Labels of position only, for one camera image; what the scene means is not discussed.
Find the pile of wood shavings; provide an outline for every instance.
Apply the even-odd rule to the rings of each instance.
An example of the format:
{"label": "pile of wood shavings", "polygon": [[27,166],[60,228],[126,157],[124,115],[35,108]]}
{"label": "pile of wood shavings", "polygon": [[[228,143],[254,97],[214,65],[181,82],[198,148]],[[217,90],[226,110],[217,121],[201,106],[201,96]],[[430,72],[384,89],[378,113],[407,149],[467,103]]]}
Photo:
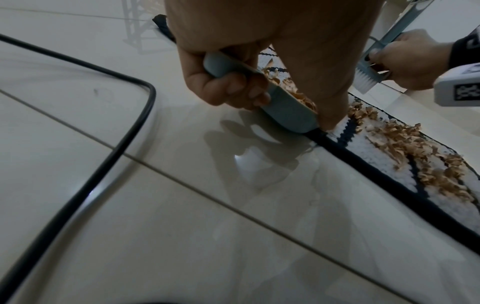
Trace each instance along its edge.
{"label": "pile of wood shavings", "polygon": [[[400,170],[408,164],[409,158],[413,158],[419,166],[420,182],[425,186],[435,186],[445,196],[455,196],[464,201],[473,202],[475,198],[470,195],[468,188],[459,184],[459,178],[466,170],[465,161],[458,154],[439,153],[438,144],[426,139],[421,133],[421,124],[409,126],[395,119],[382,121],[378,118],[378,111],[373,107],[363,107],[362,103],[355,101],[350,106],[348,113],[350,118],[357,120],[356,132],[361,132],[364,119],[369,118],[377,121],[377,125],[368,125],[367,139],[385,154],[395,160],[395,169]],[[447,167],[432,168],[431,157],[437,157]]]}
{"label": "pile of wood shavings", "polygon": [[279,79],[279,70],[275,69],[274,72],[270,72],[268,69],[274,66],[274,60],[270,59],[268,64],[261,70],[265,76],[273,83],[280,86],[282,89],[290,93],[293,97],[295,97],[299,102],[313,110],[314,112],[317,111],[315,104],[307,98],[303,93],[300,93],[292,81],[291,77],[285,78],[282,81]]}

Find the black sleeve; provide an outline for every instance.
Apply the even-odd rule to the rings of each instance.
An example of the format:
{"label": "black sleeve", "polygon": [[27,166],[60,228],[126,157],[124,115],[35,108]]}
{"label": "black sleeve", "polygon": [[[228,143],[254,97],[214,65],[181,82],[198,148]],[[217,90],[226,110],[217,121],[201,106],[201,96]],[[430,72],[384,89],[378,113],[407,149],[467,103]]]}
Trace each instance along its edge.
{"label": "black sleeve", "polygon": [[480,62],[480,39],[477,31],[453,44],[449,69]]}

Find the black cable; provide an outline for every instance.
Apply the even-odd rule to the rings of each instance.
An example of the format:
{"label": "black cable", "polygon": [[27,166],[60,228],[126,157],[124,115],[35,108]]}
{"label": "black cable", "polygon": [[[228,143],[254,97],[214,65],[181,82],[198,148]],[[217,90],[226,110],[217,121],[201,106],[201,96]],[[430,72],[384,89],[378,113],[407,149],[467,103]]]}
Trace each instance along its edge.
{"label": "black cable", "polygon": [[97,168],[92,176],[86,181],[82,188],[62,207],[62,209],[53,217],[53,219],[43,228],[40,234],[30,244],[27,250],[21,255],[21,257],[15,262],[13,267],[0,281],[0,304],[6,304],[11,296],[20,287],[22,282],[26,279],[31,270],[38,263],[48,247],[55,240],[56,236],[60,233],[62,228],[73,216],[73,214],[82,205],[88,195],[95,189],[101,180],[107,175],[111,168],[115,165],[118,159],[125,152],[137,133],[140,131],[145,121],[147,120],[152,107],[155,103],[157,91],[155,87],[143,80],[120,74],[91,63],[75,59],[73,57],[63,55],[57,52],[53,52],[41,47],[37,47],[20,40],[0,34],[0,41],[15,45],[17,47],[27,49],[33,52],[37,52],[46,56],[57,58],[63,61],[67,61],[100,73],[104,73],[115,78],[125,80],[139,86],[147,87],[150,90],[148,101],[140,116],[132,125],[130,130],[120,140],[118,145],[112,150],[110,155],[103,161],[103,163]]}

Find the tiled floor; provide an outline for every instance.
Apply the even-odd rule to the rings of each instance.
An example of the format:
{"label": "tiled floor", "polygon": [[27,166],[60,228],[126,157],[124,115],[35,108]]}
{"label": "tiled floor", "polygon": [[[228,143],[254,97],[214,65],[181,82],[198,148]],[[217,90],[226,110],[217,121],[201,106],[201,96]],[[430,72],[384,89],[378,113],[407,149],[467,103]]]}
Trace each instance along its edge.
{"label": "tiled floor", "polygon": [[[186,89],[175,46],[153,23],[122,19],[132,8],[120,2],[88,2],[6,2],[30,11],[0,10],[1,32],[150,81],[157,104],[130,160],[103,182],[99,199],[71,223],[18,303],[74,303],[80,293],[90,296],[81,302],[99,303],[401,302],[318,254],[421,302],[480,296],[477,255],[260,113],[208,107]],[[128,3],[141,9],[142,2]],[[0,90],[96,140],[0,96],[0,149],[8,156],[0,225],[21,226],[0,232],[4,273],[108,153],[101,143],[115,145],[127,131],[147,95],[7,45],[0,45],[0,71]],[[422,122],[478,163],[478,137],[411,97],[380,85],[363,98]]]}

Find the scoop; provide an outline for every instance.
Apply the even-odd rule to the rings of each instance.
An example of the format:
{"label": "scoop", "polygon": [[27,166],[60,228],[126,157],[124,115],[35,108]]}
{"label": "scoop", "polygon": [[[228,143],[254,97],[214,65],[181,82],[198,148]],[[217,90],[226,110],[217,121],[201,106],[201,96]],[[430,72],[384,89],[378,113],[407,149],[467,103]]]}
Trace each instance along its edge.
{"label": "scoop", "polygon": [[[263,73],[222,52],[210,52],[205,55],[203,67],[212,76],[220,78],[231,72],[245,76]],[[307,133],[318,128],[317,115],[310,108],[299,102],[290,93],[277,84],[270,82],[268,93],[271,101],[261,109],[285,129],[294,133]]]}

